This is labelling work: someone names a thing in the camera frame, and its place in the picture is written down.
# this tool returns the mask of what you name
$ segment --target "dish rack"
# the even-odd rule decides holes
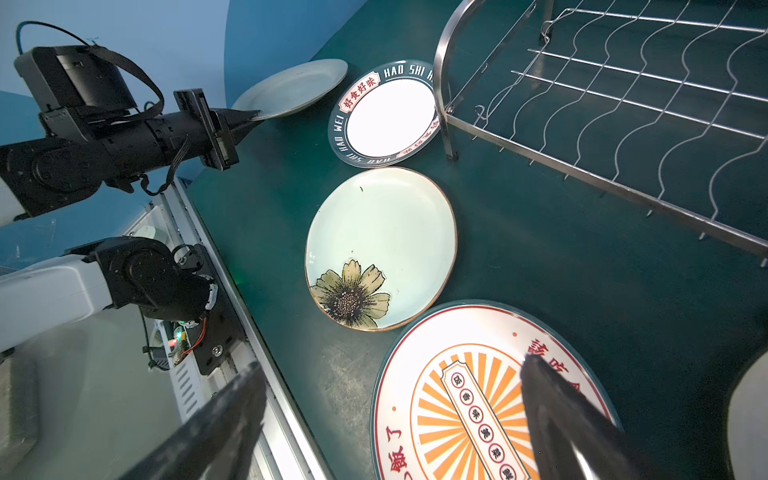
[[[458,128],[766,266],[768,12],[738,1],[534,0],[445,99],[458,34],[485,3],[464,0],[434,63],[449,160]]]

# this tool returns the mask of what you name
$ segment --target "retro printed plate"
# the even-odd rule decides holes
[[[519,375],[528,353],[618,424],[584,360],[541,321],[500,303],[447,303],[414,322],[382,365],[371,415],[378,477],[538,480]]]
[[[384,167],[410,157],[437,134],[432,64],[400,60],[349,87],[331,113],[328,140],[347,164]]]

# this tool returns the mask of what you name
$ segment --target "plain white plate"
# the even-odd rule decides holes
[[[261,110],[255,120],[294,114],[318,101],[346,76],[344,60],[327,58],[288,68],[246,90],[234,110]]]
[[[728,450],[736,480],[762,480],[768,475],[768,352],[739,380],[727,416]]]

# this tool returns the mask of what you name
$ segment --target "black strap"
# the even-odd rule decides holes
[[[117,66],[118,68],[122,68],[129,74],[141,80],[145,85],[151,88],[154,94],[157,95],[157,98],[160,99],[156,104],[152,105],[147,110],[139,114],[120,117],[114,121],[147,120],[148,118],[154,118],[163,113],[163,106],[165,104],[165,100],[163,99],[163,92],[160,91],[160,88],[154,84],[151,78],[149,78],[149,75],[144,73],[144,70],[141,70],[138,65],[132,62],[130,59],[125,58],[123,55],[120,55],[119,53],[109,50],[108,48],[104,48],[100,45],[93,45],[88,50],[90,53],[96,55],[101,60],[108,61],[109,63]]]

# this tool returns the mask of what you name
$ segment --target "white plate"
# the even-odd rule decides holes
[[[331,112],[328,141],[347,164],[386,167],[416,154],[439,128],[432,65],[398,60],[349,86]]]
[[[294,114],[333,90],[346,76],[346,70],[346,62],[336,58],[297,65],[255,84],[232,108],[261,110],[255,120]]]
[[[736,480],[762,480],[768,475],[768,353],[743,374],[730,397],[727,414],[728,451]]]
[[[378,477],[538,478],[521,395],[528,353],[617,423],[584,360],[541,321],[500,303],[452,302],[414,322],[382,365],[371,415]]]
[[[388,157],[408,148],[435,117],[435,96],[423,82],[401,78],[380,85],[352,110],[349,145],[366,157]]]
[[[405,168],[368,170],[339,185],[306,240],[317,306],[353,329],[386,330],[429,308],[456,258],[456,223],[430,179]]]

